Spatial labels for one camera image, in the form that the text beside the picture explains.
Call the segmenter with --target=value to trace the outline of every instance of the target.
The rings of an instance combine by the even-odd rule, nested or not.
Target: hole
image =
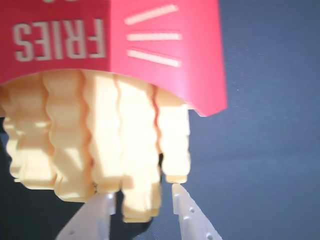
[[[206,238],[207,238],[208,240],[214,240],[214,237],[213,237],[210,233],[208,233],[208,234],[206,235]]]

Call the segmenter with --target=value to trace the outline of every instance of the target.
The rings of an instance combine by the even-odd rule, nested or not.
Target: crinkle-cut fry
[[[189,106],[179,97],[158,88],[155,97],[158,107],[157,126],[163,153],[162,170],[169,183],[185,183],[190,172]]]
[[[43,73],[49,93],[46,111],[51,119],[49,138],[57,171],[55,194],[64,201],[86,202],[95,193],[89,154],[90,132],[83,98],[85,79],[80,70]]]
[[[94,161],[92,178],[97,192],[118,192],[124,169],[120,158],[119,94],[114,74],[93,70],[83,73],[86,78],[84,98],[88,105],[86,123],[92,135],[89,145]]]
[[[3,107],[0,104],[0,118],[3,118],[5,116],[5,114],[6,114],[5,110],[3,109]]]
[[[41,74],[16,79],[8,94],[15,108],[12,119],[18,133],[20,181],[29,189],[53,189],[57,175],[52,163],[54,150],[49,140],[51,124],[46,113],[48,92]]]
[[[10,155],[12,161],[10,164],[10,174],[16,178],[16,182],[20,182],[20,169],[22,166],[21,159],[17,152],[17,145],[19,140],[18,132],[15,128],[13,116],[16,114],[16,106],[13,104],[9,91],[14,88],[14,81],[0,86],[0,117],[5,115],[3,121],[3,129],[9,136],[6,145],[6,151]]]
[[[124,166],[123,220],[128,223],[148,222],[153,206],[157,206],[153,204],[152,184],[159,162],[154,87],[147,82],[120,75],[116,76],[116,84],[120,94],[118,111]]]

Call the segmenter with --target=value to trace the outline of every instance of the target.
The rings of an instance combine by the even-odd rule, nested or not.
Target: toy french fries
[[[0,5],[0,116],[15,181],[69,202],[121,190],[125,222],[157,216],[159,154],[168,183],[191,169],[189,106],[226,108],[217,0]]]

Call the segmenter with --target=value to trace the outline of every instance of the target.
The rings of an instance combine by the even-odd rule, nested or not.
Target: red carton
[[[227,107],[218,0],[1,0],[0,84],[54,69],[141,79]]]

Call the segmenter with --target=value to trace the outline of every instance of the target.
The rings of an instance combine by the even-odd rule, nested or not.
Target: white stripe
[[[128,50],[127,55],[131,58],[146,60],[149,62],[167,65],[175,68],[179,68],[181,66],[181,62],[178,60],[163,57],[163,56],[158,56],[158,55],[154,55],[154,54],[150,54],[142,51]]]
[[[128,41],[168,41],[181,40],[182,35],[179,33],[132,33],[126,36]]]
[[[177,12],[178,10],[179,10],[178,6],[175,4],[165,5],[165,6],[161,6],[149,11],[145,11],[145,12],[127,17],[124,20],[124,23],[127,25],[133,25],[149,19],[154,19],[154,18],[163,16],[166,14],[174,13],[174,12]]]

